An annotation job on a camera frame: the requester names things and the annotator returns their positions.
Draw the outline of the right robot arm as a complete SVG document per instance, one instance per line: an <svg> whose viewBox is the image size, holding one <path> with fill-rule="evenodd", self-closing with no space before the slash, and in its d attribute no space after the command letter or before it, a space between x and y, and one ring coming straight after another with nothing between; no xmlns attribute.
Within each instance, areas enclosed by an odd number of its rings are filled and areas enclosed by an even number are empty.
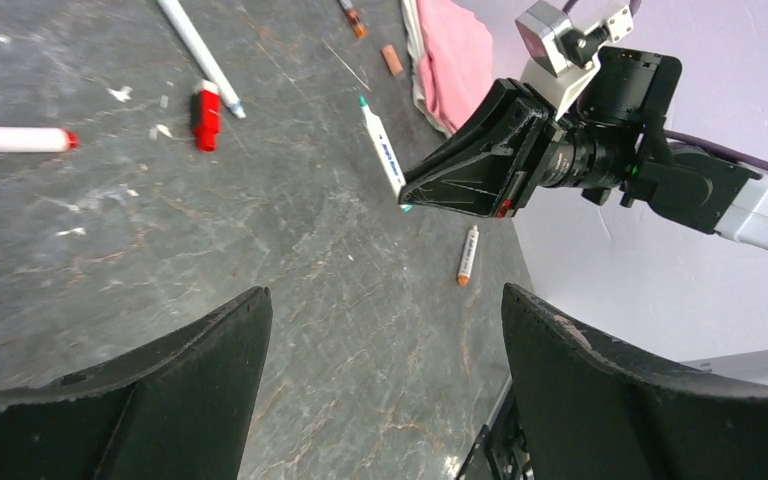
<svg viewBox="0 0 768 480"><path fill-rule="evenodd" d="M569 107L535 62L495 81L451 138L409 170L402 203L509 218L537 189L573 188L603 205L646 203L689 229L768 251L768 163L667 131L682 72L670 56L601 49Z"/></svg>

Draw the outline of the red white marker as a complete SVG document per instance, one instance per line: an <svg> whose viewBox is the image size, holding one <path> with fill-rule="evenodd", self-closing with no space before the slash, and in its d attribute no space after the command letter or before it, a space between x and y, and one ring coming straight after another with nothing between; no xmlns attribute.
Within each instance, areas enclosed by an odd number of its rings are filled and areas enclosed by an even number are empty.
<svg viewBox="0 0 768 480"><path fill-rule="evenodd" d="M60 153L79 145L76 133L61 128L0 126L0 153Z"/></svg>

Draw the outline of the teal white marker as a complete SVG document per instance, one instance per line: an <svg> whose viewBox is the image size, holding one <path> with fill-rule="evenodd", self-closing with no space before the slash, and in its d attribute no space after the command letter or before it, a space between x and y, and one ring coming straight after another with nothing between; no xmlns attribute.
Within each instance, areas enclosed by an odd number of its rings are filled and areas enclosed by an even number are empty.
<svg viewBox="0 0 768 480"><path fill-rule="evenodd" d="M413 206L402 203L399 199L400 192L406 185L406 180L385 126L381 118L372 111L364 96L360 95L358 102L364 117L367 134L373 144L397 204L403 211L409 212Z"/></svg>

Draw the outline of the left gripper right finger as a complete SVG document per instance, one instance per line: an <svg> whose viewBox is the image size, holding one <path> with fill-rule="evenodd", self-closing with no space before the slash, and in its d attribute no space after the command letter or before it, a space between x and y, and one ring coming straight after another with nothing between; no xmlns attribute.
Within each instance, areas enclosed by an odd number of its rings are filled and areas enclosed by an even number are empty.
<svg viewBox="0 0 768 480"><path fill-rule="evenodd" d="M662 358L509 283L502 330L540 479L768 479L768 385Z"/></svg>

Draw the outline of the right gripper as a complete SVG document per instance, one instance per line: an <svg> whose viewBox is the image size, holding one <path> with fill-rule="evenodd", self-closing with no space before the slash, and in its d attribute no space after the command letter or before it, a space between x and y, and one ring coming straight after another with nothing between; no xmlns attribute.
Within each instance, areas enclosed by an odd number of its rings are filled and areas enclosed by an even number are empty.
<svg viewBox="0 0 768 480"><path fill-rule="evenodd" d="M402 203L510 218L546 180L551 156L575 125L533 88L497 79L455 134L404 173Z"/></svg>

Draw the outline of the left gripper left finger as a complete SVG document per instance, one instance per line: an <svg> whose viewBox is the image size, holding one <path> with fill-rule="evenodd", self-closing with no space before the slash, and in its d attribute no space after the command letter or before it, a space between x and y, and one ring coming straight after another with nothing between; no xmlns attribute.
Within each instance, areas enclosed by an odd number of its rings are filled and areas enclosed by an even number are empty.
<svg viewBox="0 0 768 480"><path fill-rule="evenodd" d="M234 479L267 357L254 287L39 388L0 391L0 479Z"/></svg>

